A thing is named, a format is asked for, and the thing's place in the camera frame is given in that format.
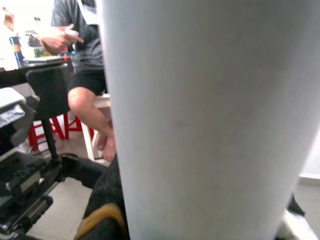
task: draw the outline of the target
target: white cylinder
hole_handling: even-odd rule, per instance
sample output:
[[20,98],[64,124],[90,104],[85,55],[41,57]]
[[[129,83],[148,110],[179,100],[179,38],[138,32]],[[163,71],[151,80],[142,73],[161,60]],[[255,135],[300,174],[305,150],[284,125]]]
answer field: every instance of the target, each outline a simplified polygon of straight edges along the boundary
[[320,123],[320,1],[98,7],[131,240],[272,240]]

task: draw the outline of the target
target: person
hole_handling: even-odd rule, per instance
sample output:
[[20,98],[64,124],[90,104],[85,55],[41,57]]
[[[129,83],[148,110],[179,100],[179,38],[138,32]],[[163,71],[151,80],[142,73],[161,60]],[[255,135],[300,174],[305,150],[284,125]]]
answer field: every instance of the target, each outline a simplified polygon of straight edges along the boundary
[[[86,22],[79,4],[96,7],[95,0],[54,0],[51,28],[41,32],[39,39],[52,55],[75,43],[75,74],[68,87],[68,104],[83,123],[99,131],[97,147],[103,151],[104,159],[111,162],[116,154],[111,118],[94,106],[96,95],[106,90],[99,28]],[[79,36],[68,30],[77,31]]]

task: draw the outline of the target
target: black machine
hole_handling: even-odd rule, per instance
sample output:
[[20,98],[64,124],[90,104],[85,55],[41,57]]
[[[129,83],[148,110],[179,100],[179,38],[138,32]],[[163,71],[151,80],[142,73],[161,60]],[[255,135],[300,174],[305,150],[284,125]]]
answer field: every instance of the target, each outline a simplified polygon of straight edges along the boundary
[[[106,167],[87,158],[57,155],[42,158],[17,148],[28,136],[39,98],[24,98],[12,88],[0,89],[0,240],[31,240],[25,234],[53,204],[49,192],[66,177],[93,188]],[[54,144],[51,132],[46,132]]]

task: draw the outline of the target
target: leg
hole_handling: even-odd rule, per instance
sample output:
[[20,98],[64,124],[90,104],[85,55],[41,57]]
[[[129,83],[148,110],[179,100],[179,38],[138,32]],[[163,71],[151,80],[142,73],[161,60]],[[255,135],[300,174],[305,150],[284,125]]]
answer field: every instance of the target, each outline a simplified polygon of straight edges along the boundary
[[94,92],[79,86],[69,91],[68,103],[70,109],[82,122],[108,138],[104,157],[111,162],[116,154],[114,131],[109,125],[109,119],[106,119],[103,113],[94,106],[95,97]]

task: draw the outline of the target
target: yellow strap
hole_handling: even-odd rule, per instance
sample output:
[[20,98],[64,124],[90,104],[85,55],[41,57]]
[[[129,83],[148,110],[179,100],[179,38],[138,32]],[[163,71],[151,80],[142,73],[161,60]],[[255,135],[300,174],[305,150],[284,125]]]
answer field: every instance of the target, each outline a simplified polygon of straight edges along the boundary
[[122,235],[125,237],[125,239],[128,239],[126,223],[120,208],[114,203],[108,203],[93,211],[87,218],[82,220],[76,231],[74,240],[82,238],[84,235],[92,231],[100,222],[107,218],[114,219],[118,223],[122,231]]

